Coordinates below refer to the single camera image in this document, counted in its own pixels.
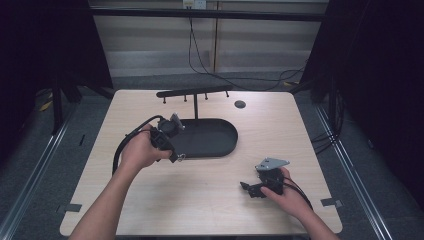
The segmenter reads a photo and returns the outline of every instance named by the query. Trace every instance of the wall outlet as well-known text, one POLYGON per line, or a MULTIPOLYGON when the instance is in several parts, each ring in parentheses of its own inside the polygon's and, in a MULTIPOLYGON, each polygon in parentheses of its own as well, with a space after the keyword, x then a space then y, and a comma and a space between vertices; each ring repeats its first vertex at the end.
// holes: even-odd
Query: wall outlet
POLYGON ((194 0, 194 9, 206 10, 206 0, 194 0))
POLYGON ((183 0, 183 9, 194 9, 194 0, 183 0))

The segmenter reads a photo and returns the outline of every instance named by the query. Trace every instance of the right hand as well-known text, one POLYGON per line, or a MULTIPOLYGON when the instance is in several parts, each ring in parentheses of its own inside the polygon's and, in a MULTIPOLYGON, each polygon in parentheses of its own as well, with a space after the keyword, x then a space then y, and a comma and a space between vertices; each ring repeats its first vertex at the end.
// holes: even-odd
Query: right hand
MULTIPOLYGON (((291 179, 290 172, 286 168, 281 167, 280 169, 281 172, 283 172, 284 177, 291 179)), ((293 183, 288 179, 284 179, 284 183, 293 185, 293 183)), ((283 211, 293 217, 299 218, 305 213, 312 211, 312 209, 298 192, 288 187, 283 188, 284 190, 282 195, 276 194, 267 187, 261 187, 261 191, 269 199, 276 202, 281 207, 281 209, 283 209, 283 211)))

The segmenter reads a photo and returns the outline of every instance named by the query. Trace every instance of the gray carpet floor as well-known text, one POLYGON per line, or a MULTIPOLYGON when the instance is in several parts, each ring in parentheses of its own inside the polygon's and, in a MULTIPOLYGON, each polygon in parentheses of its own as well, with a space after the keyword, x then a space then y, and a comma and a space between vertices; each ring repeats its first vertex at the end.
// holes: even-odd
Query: gray carpet floor
MULTIPOLYGON (((278 79, 279 75, 280 73, 227 73, 225 77, 275 80, 278 79)), ((290 79, 290 81, 297 79, 299 79, 299 76, 290 79)), ((243 90, 242 88, 265 90, 276 84, 276 82, 265 80, 232 79, 231 81, 238 85, 234 89, 236 91, 243 90)), ((225 83, 228 82, 200 74, 114 79, 115 90, 184 89, 217 86, 225 83)), ((270 91, 286 91, 288 88, 281 83, 270 91)), ((59 226, 64 215, 57 213, 56 210, 59 205, 70 202, 110 105, 110 100, 98 96, 90 90, 81 89, 81 91, 83 99, 70 119, 67 132, 35 194, 32 196, 13 239, 65 239, 59 233, 59 226)), ((295 99, 310 138, 324 133, 325 130, 318 118, 315 106, 310 101, 309 92, 300 92, 295 95, 295 99)), ((4 220, 17 199, 20 190, 25 185, 51 137, 52 108, 39 112, 38 107, 43 101, 43 97, 37 99, 37 106, 21 134, 20 144, 10 156, 8 164, 0 169, 0 221, 4 220)), ((70 104, 65 104, 64 112, 66 113, 68 109, 70 109, 70 104)), ((369 148, 368 139, 362 134, 355 121, 349 117, 348 112, 344 117, 341 140, 377 209, 387 223, 393 239, 422 239, 424 236, 424 213, 418 208, 403 185, 391 174, 378 151, 369 148)), ((343 206, 338 208, 343 223, 343 230, 338 235, 342 239, 378 239, 335 151, 328 148, 318 155, 318 161, 333 198, 343 203, 343 206)), ((238 237, 238 239, 286 238, 275 236, 265 238, 238 237)))

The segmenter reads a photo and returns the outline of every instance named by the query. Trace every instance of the light wood tabletop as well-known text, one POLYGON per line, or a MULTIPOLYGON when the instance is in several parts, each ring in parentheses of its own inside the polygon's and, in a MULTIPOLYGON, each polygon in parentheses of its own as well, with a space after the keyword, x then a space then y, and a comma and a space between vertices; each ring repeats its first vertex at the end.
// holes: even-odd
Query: light wood tabletop
MULTIPOLYGON (((72 198, 80 212, 67 212, 60 232, 68 236, 111 177, 115 150, 125 134, 154 115, 194 118, 193 97, 156 97, 158 91, 120 90, 110 105, 72 198)), ((238 131, 230 154, 213 159, 171 163, 161 160, 143 169, 130 187, 117 235, 215 236, 292 235, 306 233, 270 199, 250 198, 240 181, 260 183, 255 170, 265 157, 289 160, 294 181, 315 212, 336 233, 342 224, 293 96, 281 92, 199 95, 199 118, 221 118, 238 131), (236 108, 242 100, 246 107, 236 108)))

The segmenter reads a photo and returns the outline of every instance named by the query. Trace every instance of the hand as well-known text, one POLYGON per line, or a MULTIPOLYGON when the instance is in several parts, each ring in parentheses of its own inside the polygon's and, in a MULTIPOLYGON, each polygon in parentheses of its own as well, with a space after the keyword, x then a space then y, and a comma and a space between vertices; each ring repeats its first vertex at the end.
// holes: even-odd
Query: hand
MULTIPOLYGON (((291 179, 290 172, 286 168, 281 167, 280 169, 281 172, 283 172, 284 177, 291 179)), ((293 183, 288 179, 284 179, 284 183, 293 185, 293 183)), ((265 196, 276 202, 281 209, 293 217, 299 218, 305 213, 312 211, 303 197, 291 188, 284 187, 282 195, 276 194, 267 187, 262 187, 261 191, 265 194, 265 196)))
POLYGON ((137 174, 141 169, 152 165, 158 159, 166 159, 171 156, 172 151, 160 151, 154 148, 150 142, 150 129, 152 125, 147 124, 141 129, 122 151, 121 164, 119 168, 128 169, 137 174))

